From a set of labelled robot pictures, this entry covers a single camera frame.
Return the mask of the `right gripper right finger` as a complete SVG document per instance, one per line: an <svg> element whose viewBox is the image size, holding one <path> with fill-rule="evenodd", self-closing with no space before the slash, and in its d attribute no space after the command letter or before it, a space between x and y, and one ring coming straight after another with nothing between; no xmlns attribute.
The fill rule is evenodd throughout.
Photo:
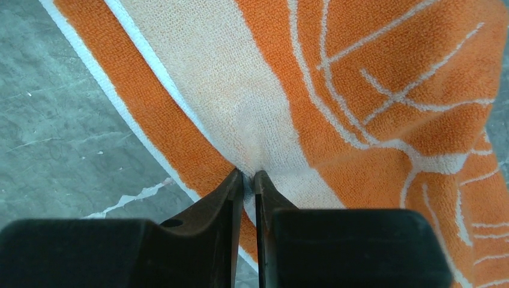
<svg viewBox="0 0 509 288"><path fill-rule="evenodd" d="M261 287L450 287L429 222L408 209L300 209L260 171L256 198Z"/></svg>

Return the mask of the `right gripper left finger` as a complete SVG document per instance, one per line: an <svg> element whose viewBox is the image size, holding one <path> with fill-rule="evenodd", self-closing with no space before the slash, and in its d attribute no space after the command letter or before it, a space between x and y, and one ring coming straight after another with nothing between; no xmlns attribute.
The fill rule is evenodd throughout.
<svg viewBox="0 0 509 288"><path fill-rule="evenodd" d="M2 287L233 287L243 179L162 222L24 219L1 230Z"/></svg>

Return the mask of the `orange and cream towel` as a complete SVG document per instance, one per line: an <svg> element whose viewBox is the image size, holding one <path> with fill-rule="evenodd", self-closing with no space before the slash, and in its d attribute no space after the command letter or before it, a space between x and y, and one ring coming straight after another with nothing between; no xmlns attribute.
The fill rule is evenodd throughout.
<svg viewBox="0 0 509 288"><path fill-rule="evenodd" d="M199 200L237 167L300 208L409 208L454 287L508 286L485 124L502 1L43 1L115 109Z"/></svg>

